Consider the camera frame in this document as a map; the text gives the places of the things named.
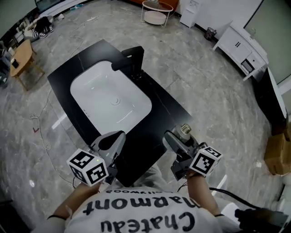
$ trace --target gray marble tile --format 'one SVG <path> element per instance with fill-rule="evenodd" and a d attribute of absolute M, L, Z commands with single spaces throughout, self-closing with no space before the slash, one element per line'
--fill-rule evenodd
<path fill-rule="evenodd" d="M 123 1 L 96 0 L 64 13 L 62 21 L 55 20 L 53 33 L 32 43 L 37 52 L 35 62 L 45 75 L 36 82 L 39 73 L 29 69 L 21 76 L 28 92 L 11 77 L 7 88 L 0 91 L 0 186 L 31 228 L 41 224 L 70 194 L 72 185 L 59 174 L 71 182 L 66 160 L 77 148 L 88 148 L 53 92 L 40 118 L 44 141 L 51 145 L 51 160 L 39 131 L 33 131 L 39 127 L 38 121 L 30 119 L 30 115 L 39 116 L 46 104 L 51 89 L 47 76 L 66 62 L 82 41 L 70 36 L 84 40 L 74 54 L 101 39 L 119 50 L 143 46 L 142 68 L 192 115 L 193 136 L 224 154 L 207 178 L 209 185 L 216 187 L 226 174 L 223 188 L 253 204 L 270 207 L 277 197 L 281 178 L 272 176 L 263 161 L 271 126 L 258 107 L 251 81 L 243 82 L 238 67 L 220 49 L 213 51 L 215 43 L 205 40 L 199 29 L 189 29 L 174 16 L 166 28 L 142 23 L 140 11 Z M 91 17 L 98 18 L 82 25 Z M 177 190 L 185 181 L 177 182 L 171 173 L 173 159 L 175 155 L 167 152 L 157 164 L 163 178 Z M 187 195 L 187 188 L 180 193 Z"/>

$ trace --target cardboard box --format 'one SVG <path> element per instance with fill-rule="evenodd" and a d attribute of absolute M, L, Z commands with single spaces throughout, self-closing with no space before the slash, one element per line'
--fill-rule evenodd
<path fill-rule="evenodd" d="M 285 121 L 272 125 L 272 135 L 278 135 L 283 133 L 287 141 L 290 142 L 291 137 L 291 123 L 289 123 L 288 117 Z"/>
<path fill-rule="evenodd" d="M 284 133 L 268 139 L 265 163 L 272 174 L 285 175 L 291 171 L 291 142 L 287 142 Z"/>

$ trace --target drain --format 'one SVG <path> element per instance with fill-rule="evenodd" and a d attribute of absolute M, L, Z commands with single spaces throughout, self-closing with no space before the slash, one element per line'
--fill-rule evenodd
<path fill-rule="evenodd" d="M 119 98 L 114 98 L 113 101 L 111 101 L 112 105 L 119 105 L 120 104 L 120 99 Z"/>

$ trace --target black faucet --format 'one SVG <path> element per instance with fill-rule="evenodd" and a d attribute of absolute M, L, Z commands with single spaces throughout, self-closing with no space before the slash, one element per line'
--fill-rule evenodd
<path fill-rule="evenodd" d="M 144 57 L 145 50 L 141 46 L 133 47 L 123 50 L 121 53 L 124 59 L 111 64 L 111 68 L 114 71 L 131 66 L 131 76 L 133 78 L 139 78 L 141 75 L 142 59 Z"/>

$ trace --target white sink basin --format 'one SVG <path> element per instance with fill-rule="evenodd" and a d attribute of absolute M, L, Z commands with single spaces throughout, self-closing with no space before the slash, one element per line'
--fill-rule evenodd
<path fill-rule="evenodd" d="M 128 133 L 151 111 L 151 101 L 111 62 L 101 61 L 76 77 L 70 91 L 100 134 Z"/>

